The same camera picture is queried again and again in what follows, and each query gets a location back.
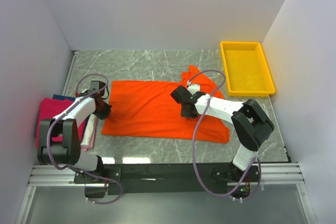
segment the pink cloth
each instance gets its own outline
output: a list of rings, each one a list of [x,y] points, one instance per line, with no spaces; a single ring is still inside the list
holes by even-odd
[[[93,130],[90,145],[82,145],[80,148],[85,152],[87,152],[89,149],[92,149],[94,147],[95,138],[96,138],[96,128],[94,128]]]
[[[37,130],[36,130],[36,148],[38,147],[38,137],[39,137],[39,128],[40,122],[43,119],[53,118],[55,115],[63,112],[67,107],[72,105],[72,101],[65,99],[64,101],[54,100],[50,98],[44,98],[40,104],[40,111],[38,115],[37,121]],[[81,141],[83,138],[83,133],[85,129],[85,120],[78,127],[79,140]],[[62,142],[62,136],[53,137],[53,141]]]

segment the fabric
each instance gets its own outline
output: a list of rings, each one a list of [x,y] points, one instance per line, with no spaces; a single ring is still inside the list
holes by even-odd
[[[53,98],[54,100],[61,100],[61,101],[69,100],[69,101],[71,101],[71,102],[74,102],[74,101],[76,100],[75,97],[66,97],[65,95],[60,95],[60,94],[54,94],[54,95],[52,96],[52,98]]]
[[[95,139],[96,126],[97,126],[97,117],[93,114],[89,116],[87,120],[87,125],[85,127],[84,135],[80,147],[83,151],[93,148],[93,143]]]
[[[102,134],[113,136],[143,136],[192,139],[198,119],[181,117],[181,105],[170,96],[179,85],[197,74],[195,66],[182,72],[181,83],[168,81],[113,81],[109,104],[112,112],[105,119]],[[205,75],[192,83],[201,85],[201,91],[211,93],[216,84]],[[224,98],[218,90],[215,97]],[[229,129],[218,118],[205,116],[198,129],[197,140],[227,143]]]
[[[37,129],[36,129],[36,148],[38,147],[38,138],[39,138],[39,127],[40,122],[43,119],[53,118],[55,115],[58,115],[62,111],[64,111],[67,107],[72,105],[72,101],[67,99],[65,100],[54,100],[50,98],[44,98],[40,104],[40,110],[37,121]],[[83,137],[83,132],[85,128],[85,121],[78,127],[78,135],[81,140]],[[53,141],[62,142],[62,136],[53,137]]]

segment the white panel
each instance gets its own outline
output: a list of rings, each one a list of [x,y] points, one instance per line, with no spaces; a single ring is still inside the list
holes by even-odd
[[[36,159],[39,103],[62,90],[71,51],[43,0],[0,5],[0,216],[14,223]]]
[[[72,49],[263,41],[284,0],[46,0]]]
[[[263,43],[281,132],[319,223],[335,223],[335,17],[335,0],[286,0]]]

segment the orange cloth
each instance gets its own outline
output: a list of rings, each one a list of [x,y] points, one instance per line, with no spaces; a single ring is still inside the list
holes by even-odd
[[[181,83],[168,81],[113,81],[109,104],[112,112],[104,122],[102,134],[113,136],[144,136],[192,139],[197,119],[181,117],[181,105],[170,96],[179,85],[197,74],[195,66],[182,72]],[[201,91],[211,93],[216,84],[205,75],[192,83],[201,85]],[[215,97],[224,98],[218,90]],[[206,115],[197,131],[197,140],[216,143],[229,141],[229,129],[218,118]]]

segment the marble floor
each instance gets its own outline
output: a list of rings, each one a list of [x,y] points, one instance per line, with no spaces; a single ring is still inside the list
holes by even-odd
[[[107,50],[76,51],[70,68],[65,95],[74,96],[78,81],[89,73],[105,74],[112,80],[162,80],[181,81],[181,72],[189,65],[200,71],[223,70],[220,50]],[[216,83],[221,76],[207,73]],[[85,80],[81,87],[90,83]],[[247,97],[230,97],[226,86],[221,91],[227,100],[246,101]],[[253,98],[266,111],[276,128],[259,150],[262,162],[287,162],[288,157],[269,97]],[[95,147],[90,153],[103,157],[105,163],[190,163],[191,141],[168,138],[127,137],[102,135],[103,121],[98,120]],[[225,123],[231,131],[228,144],[196,141],[197,162],[230,162],[239,148],[233,126]]]

